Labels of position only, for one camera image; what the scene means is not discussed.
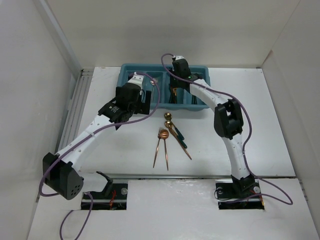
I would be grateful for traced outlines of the silver slotted spoon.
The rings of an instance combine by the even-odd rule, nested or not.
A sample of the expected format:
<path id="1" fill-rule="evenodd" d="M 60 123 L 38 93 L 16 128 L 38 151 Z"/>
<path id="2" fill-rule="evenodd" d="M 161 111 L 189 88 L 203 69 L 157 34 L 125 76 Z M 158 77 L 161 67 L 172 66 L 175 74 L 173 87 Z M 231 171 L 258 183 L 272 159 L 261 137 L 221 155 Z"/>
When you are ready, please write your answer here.
<path id="1" fill-rule="evenodd" d="M 156 78 L 153 78 L 153 79 L 150 81 L 150 84 L 152 85 L 152 90 L 151 90 L 151 102 L 154 101 L 155 85 L 156 85 L 157 82 L 158 82 L 158 80 L 157 80 Z"/>

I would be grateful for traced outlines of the gold spoon green handle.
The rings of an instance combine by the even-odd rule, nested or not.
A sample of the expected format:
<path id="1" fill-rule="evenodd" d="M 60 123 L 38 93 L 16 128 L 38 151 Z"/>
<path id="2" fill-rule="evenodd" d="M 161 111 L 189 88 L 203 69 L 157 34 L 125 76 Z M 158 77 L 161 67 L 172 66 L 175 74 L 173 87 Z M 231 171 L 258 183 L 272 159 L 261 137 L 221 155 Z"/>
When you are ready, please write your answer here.
<path id="1" fill-rule="evenodd" d="M 165 118 L 167 121 L 172 122 L 172 114 L 171 114 L 170 112 L 166 112 L 166 113 L 164 114 L 164 118 Z M 183 136 L 182 133 L 179 131 L 179 129 L 174 125 L 174 123 L 173 123 L 173 127 L 174 127 L 177 135 L 181 138 L 181 140 L 184 140 L 184 139 L 185 139 L 184 136 Z"/>

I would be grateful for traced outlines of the rose gold fork all metal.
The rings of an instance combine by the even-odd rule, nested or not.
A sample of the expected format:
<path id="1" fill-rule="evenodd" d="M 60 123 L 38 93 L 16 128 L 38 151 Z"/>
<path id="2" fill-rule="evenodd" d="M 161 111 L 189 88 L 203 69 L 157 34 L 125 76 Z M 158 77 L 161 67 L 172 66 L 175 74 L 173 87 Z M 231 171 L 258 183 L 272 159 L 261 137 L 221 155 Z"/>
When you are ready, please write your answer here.
<path id="1" fill-rule="evenodd" d="M 159 151 L 159 144 L 160 144 L 160 140 L 161 140 L 161 131 L 163 130 L 162 127 L 159 128 L 159 131 L 157 133 L 157 138 L 158 138 L 158 141 L 157 141 L 157 146 L 156 146 L 156 150 L 155 150 L 155 154 L 154 154 L 154 160 L 153 160 L 153 165 L 152 165 L 152 168 L 155 167 L 155 164 L 156 164 L 156 159 L 157 159 L 157 155 L 158 155 L 158 151 Z"/>

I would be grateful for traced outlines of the copper slotted spoon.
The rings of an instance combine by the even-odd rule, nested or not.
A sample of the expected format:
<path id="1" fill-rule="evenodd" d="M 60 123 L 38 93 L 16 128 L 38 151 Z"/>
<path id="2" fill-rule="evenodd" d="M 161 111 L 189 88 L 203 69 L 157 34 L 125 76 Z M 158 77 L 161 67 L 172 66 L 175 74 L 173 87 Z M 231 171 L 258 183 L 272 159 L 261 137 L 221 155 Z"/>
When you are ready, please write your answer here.
<path id="1" fill-rule="evenodd" d="M 169 170 L 169 158 L 168 158 L 168 150 L 167 150 L 167 143 L 166 140 L 169 137 L 169 132 L 166 129 L 160 130 L 160 138 L 164 142 L 164 152 L 165 152 L 165 162 L 166 162 L 166 168 Z"/>

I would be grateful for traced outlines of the gold knife green handle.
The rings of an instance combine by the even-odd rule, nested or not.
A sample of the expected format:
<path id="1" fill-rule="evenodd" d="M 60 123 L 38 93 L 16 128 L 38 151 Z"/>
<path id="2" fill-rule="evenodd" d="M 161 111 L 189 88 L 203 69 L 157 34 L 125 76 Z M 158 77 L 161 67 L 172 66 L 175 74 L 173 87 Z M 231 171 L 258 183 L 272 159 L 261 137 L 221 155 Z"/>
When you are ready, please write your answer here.
<path id="1" fill-rule="evenodd" d="M 192 96 L 191 104 L 192 104 L 192 105 L 197 105 L 197 97 L 194 96 L 194 95 Z"/>

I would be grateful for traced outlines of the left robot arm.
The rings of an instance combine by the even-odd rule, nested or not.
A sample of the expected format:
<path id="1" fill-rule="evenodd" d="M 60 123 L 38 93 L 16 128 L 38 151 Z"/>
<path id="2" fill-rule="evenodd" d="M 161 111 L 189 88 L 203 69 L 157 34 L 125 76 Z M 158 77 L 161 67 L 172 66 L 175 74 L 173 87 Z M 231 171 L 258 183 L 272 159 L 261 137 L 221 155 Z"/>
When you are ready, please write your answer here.
<path id="1" fill-rule="evenodd" d="M 108 130 L 116 131 L 122 125 L 131 124 L 134 114 L 144 114 L 148 118 L 152 92 L 143 90 L 134 83 L 126 83 L 115 89 L 115 97 L 98 111 L 93 121 L 69 145 L 55 154 L 47 153 L 42 159 L 43 176 L 41 184 L 52 188 L 55 195 L 72 200 L 82 192 L 84 183 L 97 179 L 94 192 L 100 198 L 111 195 L 112 186 L 100 173 L 81 176 L 79 170 L 97 147 Z"/>

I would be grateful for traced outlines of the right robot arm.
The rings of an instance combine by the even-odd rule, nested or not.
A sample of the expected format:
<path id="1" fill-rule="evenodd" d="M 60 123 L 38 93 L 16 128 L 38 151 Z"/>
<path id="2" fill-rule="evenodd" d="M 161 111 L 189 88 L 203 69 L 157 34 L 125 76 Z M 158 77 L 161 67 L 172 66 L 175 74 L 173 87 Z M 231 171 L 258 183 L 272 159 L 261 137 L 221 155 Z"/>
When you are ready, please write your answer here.
<path id="1" fill-rule="evenodd" d="M 214 112 L 213 128 L 227 149 L 231 165 L 232 193 L 234 198 L 249 196 L 255 184 L 255 177 L 246 165 L 243 151 L 243 115 L 240 103 L 230 94 L 213 90 L 204 79 L 191 73 L 189 64 L 183 56 L 172 57 L 173 69 L 170 71 L 178 87 L 199 98 Z"/>

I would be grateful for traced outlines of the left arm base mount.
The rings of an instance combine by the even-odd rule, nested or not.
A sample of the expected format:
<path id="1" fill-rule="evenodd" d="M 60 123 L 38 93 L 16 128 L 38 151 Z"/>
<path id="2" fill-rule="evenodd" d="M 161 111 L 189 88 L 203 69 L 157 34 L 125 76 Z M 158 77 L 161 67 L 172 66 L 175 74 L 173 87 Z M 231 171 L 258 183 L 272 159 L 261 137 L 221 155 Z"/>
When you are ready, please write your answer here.
<path id="1" fill-rule="evenodd" d="M 128 183 L 103 172 L 81 173 L 84 178 L 81 210 L 122 211 L 127 209 Z"/>

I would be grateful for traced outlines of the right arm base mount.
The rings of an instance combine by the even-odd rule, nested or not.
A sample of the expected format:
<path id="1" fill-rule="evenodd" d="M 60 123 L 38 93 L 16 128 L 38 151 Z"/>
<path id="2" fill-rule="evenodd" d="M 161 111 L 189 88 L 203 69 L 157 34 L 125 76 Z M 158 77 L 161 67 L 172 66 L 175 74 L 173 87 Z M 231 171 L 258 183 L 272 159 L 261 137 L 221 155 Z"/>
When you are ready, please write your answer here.
<path id="1" fill-rule="evenodd" d="M 215 186 L 214 197 L 217 200 L 219 210 L 265 209 L 258 181 L 242 193 L 235 191 L 232 182 L 219 181 Z"/>

